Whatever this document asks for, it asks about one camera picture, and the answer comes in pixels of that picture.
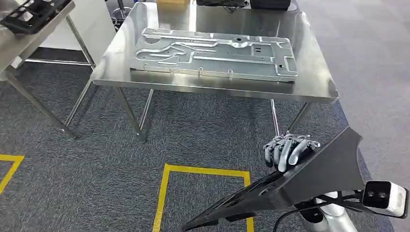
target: metal plate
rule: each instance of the metal plate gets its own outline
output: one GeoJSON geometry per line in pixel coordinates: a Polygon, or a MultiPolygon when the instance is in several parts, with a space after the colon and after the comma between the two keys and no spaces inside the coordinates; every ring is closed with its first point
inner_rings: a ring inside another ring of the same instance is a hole
{"type": "Polygon", "coordinates": [[[266,81],[294,81],[296,61],[287,38],[146,28],[131,68],[266,81]]]}

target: black plastic holder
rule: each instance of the black plastic holder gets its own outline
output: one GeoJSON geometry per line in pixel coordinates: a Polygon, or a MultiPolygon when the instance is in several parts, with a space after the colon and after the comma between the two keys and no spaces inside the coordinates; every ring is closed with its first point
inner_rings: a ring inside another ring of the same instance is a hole
{"type": "Polygon", "coordinates": [[[39,32],[72,0],[27,0],[11,12],[0,24],[14,34],[39,32]]]}

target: white cabinet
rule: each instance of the white cabinet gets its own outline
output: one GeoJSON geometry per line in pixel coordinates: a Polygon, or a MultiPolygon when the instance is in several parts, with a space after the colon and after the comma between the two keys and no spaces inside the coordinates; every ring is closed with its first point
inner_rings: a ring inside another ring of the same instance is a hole
{"type": "MultiPolygon", "coordinates": [[[[114,38],[115,30],[104,0],[73,0],[70,17],[94,61],[98,63],[114,38]]],[[[66,21],[41,44],[41,47],[81,50],[66,21]]]]}

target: yellow tape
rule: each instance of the yellow tape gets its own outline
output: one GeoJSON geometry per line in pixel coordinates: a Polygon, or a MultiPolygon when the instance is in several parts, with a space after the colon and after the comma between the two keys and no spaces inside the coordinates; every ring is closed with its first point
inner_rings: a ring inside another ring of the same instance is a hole
{"type": "Polygon", "coordinates": [[[0,182],[0,194],[3,192],[4,188],[6,187],[7,183],[12,178],[14,172],[17,170],[18,166],[20,165],[21,161],[23,161],[24,156],[9,156],[9,155],[1,155],[0,154],[0,161],[12,161],[13,164],[9,171],[7,172],[6,176],[0,182]]]}
{"type": "MultiPolygon", "coordinates": [[[[250,175],[247,171],[227,170],[227,169],[214,169],[214,168],[198,168],[188,166],[177,166],[165,164],[164,171],[162,173],[162,180],[160,185],[160,193],[158,196],[157,212],[155,213],[154,223],[152,225],[152,232],[160,232],[162,213],[165,205],[165,194],[168,186],[169,173],[171,171],[180,173],[194,173],[194,174],[209,174],[209,175],[224,175],[235,176],[244,178],[244,186],[250,185],[250,175]]],[[[254,232],[253,217],[246,219],[246,231],[254,232]]]]}

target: table top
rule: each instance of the table top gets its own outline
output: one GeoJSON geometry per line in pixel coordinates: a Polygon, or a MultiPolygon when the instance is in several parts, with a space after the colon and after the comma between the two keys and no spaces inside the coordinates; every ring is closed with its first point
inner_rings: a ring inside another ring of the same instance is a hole
{"type": "Polygon", "coordinates": [[[306,14],[295,4],[287,12],[242,8],[229,13],[223,7],[137,3],[91,77],[96,85],[114,87],[323,103],[339,97],[306,14]],[[130,69],[128,57],[145,28],[288,38],[298,78],[286,83],[130,69]]]}
{"type": "MultiPolygon", "coordinates": [[[[13,6],[15,5],[9,4],[8,1],[3,2],[0,0],[0,10],[2,11],[9,11],[7,8],[13,6]]],[[[0,25],[0,73],[12,64],[17,57],[20,57],[20,60],[27,59],[74,7],[74,2],[70,2],[53,20],[33,35],[14,35],[6,27],[0,25]]]]}

